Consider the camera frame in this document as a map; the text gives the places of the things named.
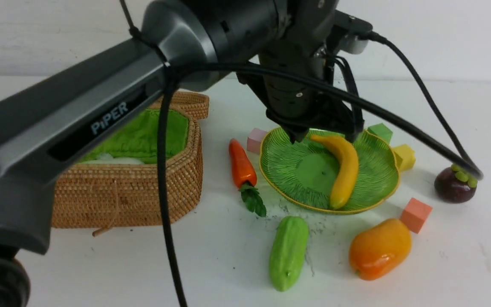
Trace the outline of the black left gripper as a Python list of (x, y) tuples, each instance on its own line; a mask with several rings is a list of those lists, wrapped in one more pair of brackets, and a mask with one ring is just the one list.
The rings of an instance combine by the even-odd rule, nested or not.
[[(351, 66), (341, 56), (308, 58), (295, 51), (265, 51), (259, 55), (259, 61), (263, 67), (315, 78), (327, 85), (333, 84), (338, 67), (347, 92), (358, 93)], [(284, 129), (291, 144), (302, 142), (311, 128), (341, 133), (350, 143), (363, 132), (362, 109), (347, 107), (340, 98), (274, 76), (238, 72), (237, 77), (267, 107), (267, 117)]]

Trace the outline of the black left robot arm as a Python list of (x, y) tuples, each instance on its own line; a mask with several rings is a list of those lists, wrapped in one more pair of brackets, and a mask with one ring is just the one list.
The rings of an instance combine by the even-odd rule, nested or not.
[(265, 67), (330, 82), (335, 0), (154, 0), (132, 38), (0, 101), (0, 307), (25, 307), (20, 249), (49, 248), (61, 173), (175, 89), (204, 91), (259, 55)]

